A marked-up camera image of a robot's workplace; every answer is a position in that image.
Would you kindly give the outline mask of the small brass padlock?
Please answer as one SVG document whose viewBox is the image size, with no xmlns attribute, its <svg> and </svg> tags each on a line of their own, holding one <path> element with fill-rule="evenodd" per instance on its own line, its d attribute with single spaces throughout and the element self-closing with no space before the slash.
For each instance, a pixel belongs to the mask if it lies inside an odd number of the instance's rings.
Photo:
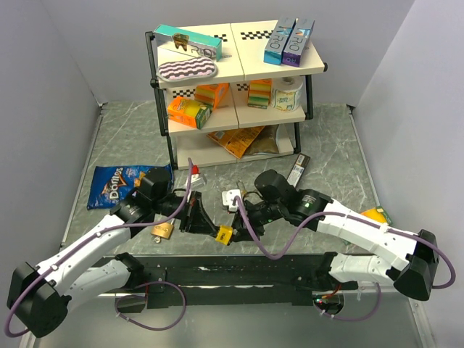
<svg viewBox="0 0 464 348">
<path fill-rule="evenodd" d="M 242 196 L 247 193 L 247 188 L 242 180 L 236 182 L 237 188 L 239 189 Z"/>
</svg>

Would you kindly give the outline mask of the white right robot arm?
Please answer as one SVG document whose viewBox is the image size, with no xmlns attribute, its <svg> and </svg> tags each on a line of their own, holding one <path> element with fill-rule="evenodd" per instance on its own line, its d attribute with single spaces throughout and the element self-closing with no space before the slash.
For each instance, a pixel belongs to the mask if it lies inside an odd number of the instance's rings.
<svg viewBox="0 0 464 348">
<path fill-rule="evenodd" d="M 432 232 L 396 230 L 319 191 L 297 189 L 275 170 L 261 173 L 254 185 L 262 198 L 257 204 L 242 199 L 239 190 L 222 195 L 223 204 L 236 215 L 236 241 L 256 241 L 264 225 L 284 219 L 297 228 L 335 236 L 366 250 L 365 255 L 332 256 L 316 273 L 323 288 L 350 281 L 372 282 L 392 285 L 409 298 L 429 300 L 439 264 Z"/>
</svg>

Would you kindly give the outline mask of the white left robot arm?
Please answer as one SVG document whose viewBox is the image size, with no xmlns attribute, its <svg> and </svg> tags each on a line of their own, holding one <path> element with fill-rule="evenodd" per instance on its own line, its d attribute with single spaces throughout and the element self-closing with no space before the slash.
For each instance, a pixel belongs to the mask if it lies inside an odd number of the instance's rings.
<svg viewBox="0 0 464 348">
<path fill-rule="evenodd" d="M 27 332 L 44 337 L 81 302 L 113 289 L 139 289 L 144 280 L 144 267 L 130 254 L 119 254 L 100 268 L 93 266 L 108 251 L 145 228 L 178 219 L 184 232 L 217 237 L 219 227 L 204 211 L 201 194 L 192 189 L 197 176 L 196 165 L 190 165 L 182 189 L 184 194 L 179 196 L 172 188 L 170 170 L 153 167 L 84 236 L 36 266 L 27 262 L 18 266 L 9 287 L 4 333 L 8 337 L 16 336 L 10 323 L 17 317 Z"/>
</svg>

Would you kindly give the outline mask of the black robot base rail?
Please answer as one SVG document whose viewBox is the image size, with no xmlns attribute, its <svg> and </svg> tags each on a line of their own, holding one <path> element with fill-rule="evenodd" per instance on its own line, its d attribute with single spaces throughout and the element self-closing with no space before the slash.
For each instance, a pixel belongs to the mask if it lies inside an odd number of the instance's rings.
<svg viewBox="0 0 464 348">
<path fill-rule="evenodd" d="M 333 252 L 287 254 L 270 260 L 262 254 L 140 256 L 137 284 L 148 294 L 150 309 L 194 305 L 290 303 L 312 305 L 312 296 L 332 290 L 356 290 L 329 275 Z"/>
</svg>

